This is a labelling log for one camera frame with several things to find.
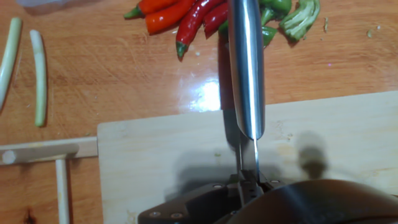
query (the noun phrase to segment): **glossy wooden surface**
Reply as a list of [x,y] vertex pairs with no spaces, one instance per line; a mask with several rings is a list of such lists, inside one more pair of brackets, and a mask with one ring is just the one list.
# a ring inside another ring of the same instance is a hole
[[[228,54],[218,53],[224,44],[217,35],[205,40],[201,29],[181,63],[176,28],[149,36],[144,20],[123,20],[136,3],[74,0],[59,9],[24,9],[14,0],[0,2],[1,53],[11,18],[24,21],[0,114],[0,144],[93,136],[102,122],[232,107]],[[306,40],[288,45],[277,34],[265,49],[267,104],[398,89],[398,2],[321,0],[321,5]],[[40,129],[34,126],[31,29],[42,33],[48,60],[48,119]],[[5,223],[21,222],[27,207],[40,223],[58,220],[53,162],[2,167],[0,176]],[[74,223],[101,223],[98,160],[73,161],[71,183]]]

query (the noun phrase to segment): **scallion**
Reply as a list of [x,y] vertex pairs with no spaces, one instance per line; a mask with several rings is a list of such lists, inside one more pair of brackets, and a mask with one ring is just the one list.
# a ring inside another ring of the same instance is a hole
[[45,111],[47,109],[47,76],[45,67],[45,54],[43,40],[36,30],[30,31],[33,53],[36,66],[36,116],[35,125],[41,127],[45,122]]
[[17,56],[19,37],[21,35],[22,21],[15,17],[11,19],[10,31],[8,33],[7,45],[2,57],[0,67],[0,111],[6,99],[7,89],[10,82],[15,58]]

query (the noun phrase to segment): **wooden stick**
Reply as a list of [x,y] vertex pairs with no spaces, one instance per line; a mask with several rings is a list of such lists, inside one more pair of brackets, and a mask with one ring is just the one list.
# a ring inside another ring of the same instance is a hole
[[1,165],[98,155],[97,137],[0,146]]
[[68,179],[64,159],[55,161],[57,168],[58,216],[60,224],[69,224]]

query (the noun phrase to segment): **screw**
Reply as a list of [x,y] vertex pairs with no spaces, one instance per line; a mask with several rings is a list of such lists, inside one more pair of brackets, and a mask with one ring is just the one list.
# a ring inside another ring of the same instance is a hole
[[182,218],[183,215],[181,213],[174,213],[171,215],[172,218]]
[[161,215],[160,212],[152,212],[149,214],[150,217],[158,217],[160,215]]

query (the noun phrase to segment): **green pepper piece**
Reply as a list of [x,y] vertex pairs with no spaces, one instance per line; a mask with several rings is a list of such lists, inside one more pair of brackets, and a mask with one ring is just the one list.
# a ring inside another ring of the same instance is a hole
[[264,47],[267,47],[269,45],[269,42],[271,42],[275,34],[278,32],[278,30],[272,27],[263,26],[261,27],[261,31]]
[[[225,21],[218,28],[218,32],[220,33],[221,36],[228,38],[228,21]],[[272,27],[264,26],[261,27],[261,32],[262,32],[262,41],[264,43],[264,47],[266,47],[269,45],[269,42],[271,42],[272,38],[274,38],[278,30]]]
[[299,0],[300,6],[279,23],[286,36],[293,42],[299,41],[311,28],[319,15],[319,0]]
[[228,21],[225,21],[219,28],[218,32],[223,36],[228,38]]
[[261,15],[261,26],[271,19],[283,19],[292,8],[292,0],[260,0],[259,4],[265,7]]

